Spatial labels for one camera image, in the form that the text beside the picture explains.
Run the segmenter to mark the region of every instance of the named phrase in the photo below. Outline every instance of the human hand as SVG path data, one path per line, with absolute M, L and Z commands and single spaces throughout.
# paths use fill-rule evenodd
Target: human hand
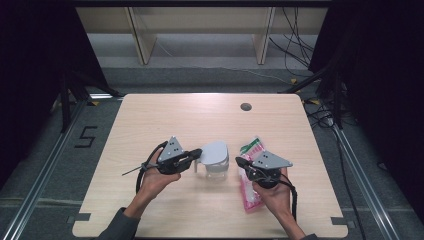
M 287 175 L 287 168 L 281 168 L 281 174 Z M 303 230 L 297 225 L 296 220 L 290 211 L 290 188 L 285 184 L 277 184 L 275 187 L 266 189 L 253 182 L 253 190 L 255 190 L 265 203 L 269 211 L 277 218 L 281 226 L 286 231 L 288 237 L 292 240 L 302 239 L 305 237 Z
M 287 168 L 281 168 L 281 173 L 287 176 Z M 277 218 L 278 216 L 291 215 L 290 212 L 290 188 L 284 184 L 277 184 L 275 187 L 266 189 L 262 188 L 258 183 L 253 182 L 253 190 L 255 190 L 265 203 L 267 208 Z
M 150 162 L 156 163 L 161 152 L 162 149 L 157 150 Z M 149 168 L 144 173 L 140 190 L 128 208 L 124 211 L 124 214 L 128 217 L 140 218 L 150 201 L 155 199 L 168 184 L 178 181 L 180 178 L 180 173 L 164 175 L 156 168 Z

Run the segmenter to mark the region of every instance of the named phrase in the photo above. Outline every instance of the sleeve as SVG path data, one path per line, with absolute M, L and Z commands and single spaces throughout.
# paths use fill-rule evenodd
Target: sleeve
M 318 240 L 318 237 L 315 234 L 311 234 L 311 235 L 308 235 L 308 236 L 302 238 L 301 240 Z
M 127 217 L 124 211 L 125 208 L 118 210 L 97 240 L 132 240 L 134 238 L 140 219 Z

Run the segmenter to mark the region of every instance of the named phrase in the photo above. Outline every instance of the snack bag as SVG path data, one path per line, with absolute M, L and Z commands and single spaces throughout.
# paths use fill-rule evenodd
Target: snack bag
M 253 161 L 258 154 L 265 150 L 259 137 L 255 137 L 250 144 L 241 147 L 240 157 Z M 250 181 L 244 169 L 239 168 L 241 193 L 243 195 L 243 205 L 246 212 L 251 212 L 259 206 L 263 205 L 261 197 L 253 190 L 252 181 Z

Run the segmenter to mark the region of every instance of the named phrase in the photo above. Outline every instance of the metal frame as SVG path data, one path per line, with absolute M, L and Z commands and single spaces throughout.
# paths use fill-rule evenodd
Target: metal frame
M 67 127 L 66 131 L 60 133 L 59 138 L 57 139 L 53 150 L 47 158 L 46 163 L 41 169 L 37 179 L 32 185 L 31 190 L 24 199 L 15 217 L 7 227 L 2 239 L 19 239 L 19 237 L 21 236 L 29 218 L 31 217 L 32 212 L 35 209 L 35 206 L 37 205 L 37 201 L 40 198 L 41 193 L 43 192 L 45 186 L 47 185 L 50 179 L 51 174 L 53 173 L 53 170 L 56 167 L 56 164 L 64 150 L 64 147 L 66 146 L 69 136 L 73 131 L 73 127 L 77 122 L 78 117 L 80 116 L 85 105 L 87 105 L 87 101 L 80 101 L 76 104 L 75 109 L 72 113 L 72 120 L 69 126 Z

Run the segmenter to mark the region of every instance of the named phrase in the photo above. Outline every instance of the aluminum rail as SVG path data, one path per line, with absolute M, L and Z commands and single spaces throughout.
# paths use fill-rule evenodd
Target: aluminum rail
M 73 127 L 78 120 L 84 106 L 87 105 L 87 101 L 80 101 L 76 104 L 74 111 L 72 112 L 72 120 L 63 133 L 60 133 L 58 140 L 56 141 L 46 163 L 41 169 L 37 179 L 31 187 L 31 190 L 24 199 L 18 212 L 16 213 L 13 220 L 10 222 L 8 228 L 5 231 L 2 239 L 4 240 L 15 240 L 21 236 L 32 212 L 37 205 L 37 201 L 41 196 L 50 176 L 55 169 L 56 163 L 58 162 L 66 143 L 68 142 L 69 136 L 72 133 Z
M 384 239 L 400 239 L 392 219 L 381 203 L 378 195 L 374 191 L 370 180 L 362 169 L 362 166 L 359 163 L 352 147 L 350 146 L 343 130 L 339 129 L 337 125 L 334 126 L 334 130 L 339 137 L 342 143 L 342 147 L 346 153 L 347 163 L 352 170 L 353 176 L 355 177 L 355 180 L 358 183 L 362 194 L 364 195 L 365 201 L 367 202 L 371 213 L 374 215 L 374 218 L 378 227 L 380 228 L 381 233 L 383 234 Z

